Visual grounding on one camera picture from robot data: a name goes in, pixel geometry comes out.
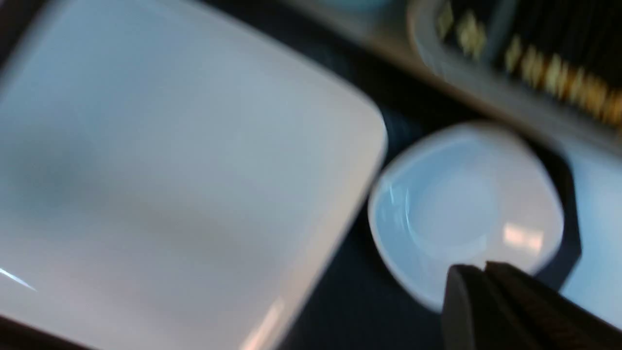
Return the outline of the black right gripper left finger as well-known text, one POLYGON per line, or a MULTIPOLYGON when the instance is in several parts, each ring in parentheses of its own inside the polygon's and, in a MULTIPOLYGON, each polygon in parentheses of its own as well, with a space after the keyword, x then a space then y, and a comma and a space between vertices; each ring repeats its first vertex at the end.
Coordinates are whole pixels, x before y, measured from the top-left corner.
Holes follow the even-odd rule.
POLYGON ((497 286, 479 268, 449 268, 441 313, 446 350, 538 350, 497 286))

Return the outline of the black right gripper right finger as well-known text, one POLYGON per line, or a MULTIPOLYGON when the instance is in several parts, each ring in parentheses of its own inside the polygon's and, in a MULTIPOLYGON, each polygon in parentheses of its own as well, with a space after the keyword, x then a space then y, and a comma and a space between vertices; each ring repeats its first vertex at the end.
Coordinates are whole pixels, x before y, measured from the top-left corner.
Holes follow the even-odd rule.
POLYGON ((569 301, 531 275, 502 262, 487 262, 486 274, 518 309, 547 350, 619 350, 621 330, 569 301))

